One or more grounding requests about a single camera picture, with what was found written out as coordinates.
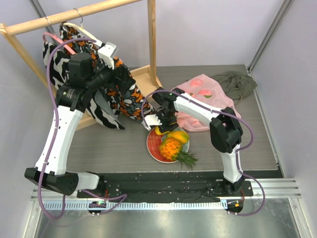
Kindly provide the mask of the fake orange mango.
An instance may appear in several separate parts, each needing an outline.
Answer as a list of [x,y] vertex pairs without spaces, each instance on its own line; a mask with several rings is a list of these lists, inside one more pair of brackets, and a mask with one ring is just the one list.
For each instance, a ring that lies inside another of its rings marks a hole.
[[180,141],[182,144],[186,144],[189,141],[189,135],[185,131],[172,131],[167,134],[167,138],[174,138]]

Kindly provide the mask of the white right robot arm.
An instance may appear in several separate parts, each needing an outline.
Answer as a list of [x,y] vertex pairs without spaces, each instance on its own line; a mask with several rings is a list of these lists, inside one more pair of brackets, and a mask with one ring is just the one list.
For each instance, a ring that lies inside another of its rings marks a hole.
[[245,180],[240,163],[243,130],[234,110],[209,106],[179,88],[173,91],[159,88],[152,98],[161,110],[145,117],[146,127],[155,128],[157,134],[170,134],[179,127],[176,113],[185,113],[202,122],[209,128],[213,147],[221,154],[225,193],[230,196],[239,193]]

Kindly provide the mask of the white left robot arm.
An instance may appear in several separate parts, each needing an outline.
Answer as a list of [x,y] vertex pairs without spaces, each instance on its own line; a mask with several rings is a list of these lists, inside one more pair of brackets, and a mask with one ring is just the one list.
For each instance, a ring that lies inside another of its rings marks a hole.
[[127,68],[118,60],[115,66],[94,68],[89,53],[71,56],[69,79],[58,89],[54,115],[43,153],[33,168],[25,170],[25,178],[38,186],[63,195],[87,189],[95,198],[102,197],[106,186],[95,173],[67,172],[70,145],[79,121],[88,104],[103,87],[127,91],[134,81]]

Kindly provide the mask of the fake yellow mango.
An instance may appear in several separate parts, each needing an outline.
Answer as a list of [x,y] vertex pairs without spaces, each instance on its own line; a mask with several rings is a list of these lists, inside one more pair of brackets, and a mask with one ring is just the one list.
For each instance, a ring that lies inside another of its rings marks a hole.
[[154,128],[154,131],[155,131],[156,135],[164,135],[164,132],[161,132],[161,131],[160,131],[160,128],[159,128],[158,126],[156,126],[156,127]]

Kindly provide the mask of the fake pineapple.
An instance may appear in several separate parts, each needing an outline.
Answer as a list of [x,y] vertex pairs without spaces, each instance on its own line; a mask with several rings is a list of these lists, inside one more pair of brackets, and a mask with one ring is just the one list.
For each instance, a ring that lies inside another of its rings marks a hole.
[[179,161],[182,165],[192,169],[198,159],[195,158],[194,153],[183,151],[183,144],[175,138],[166,138],[159,146],[160,154],[169,161]]

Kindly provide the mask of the pink plastic bag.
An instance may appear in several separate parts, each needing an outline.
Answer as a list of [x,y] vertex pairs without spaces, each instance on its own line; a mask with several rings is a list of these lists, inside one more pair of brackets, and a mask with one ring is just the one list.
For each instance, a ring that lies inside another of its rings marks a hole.
[[[226,107],[235,108],[233,100],[225,95],[220,84],[204,74],[198,75],[178,85],[177,88],[210,106],[221,109],[225,109]],[[185,113],[177,113],[176,117],[177,123],[184,130],[201,132],[209,129],[205,124]]]

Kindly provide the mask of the olive green cloth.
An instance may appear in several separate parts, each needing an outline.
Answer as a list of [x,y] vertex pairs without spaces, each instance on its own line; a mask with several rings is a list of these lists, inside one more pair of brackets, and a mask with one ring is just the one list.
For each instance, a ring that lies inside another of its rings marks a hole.
[[237,103],[252,94],[257,87],[251,76],[237,71],[226,71],[212,78],[220,84],[226,96]]

